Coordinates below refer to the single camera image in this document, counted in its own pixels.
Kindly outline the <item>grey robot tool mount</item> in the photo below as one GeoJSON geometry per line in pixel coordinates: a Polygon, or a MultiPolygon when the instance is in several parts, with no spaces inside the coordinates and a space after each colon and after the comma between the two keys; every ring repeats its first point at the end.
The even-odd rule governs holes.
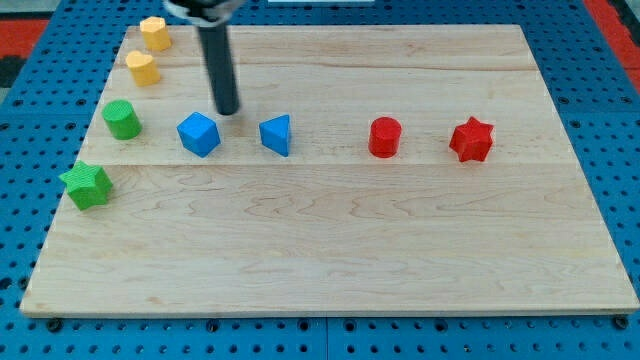
{"type": "Polygon", "coordinates": [[[245,0],[163,0],[173,16],[195,26],[218,26],[228,22],[245,0]]]}

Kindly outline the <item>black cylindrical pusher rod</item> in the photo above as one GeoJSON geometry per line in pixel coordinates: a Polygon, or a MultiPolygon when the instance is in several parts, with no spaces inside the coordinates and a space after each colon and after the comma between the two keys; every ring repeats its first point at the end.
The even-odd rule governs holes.
{"type": "Polygon", "coordinates": [[[200,27],[198,35],[217,112],[233,115],[240,108],[240,98],[227,25],[200,27]]]}

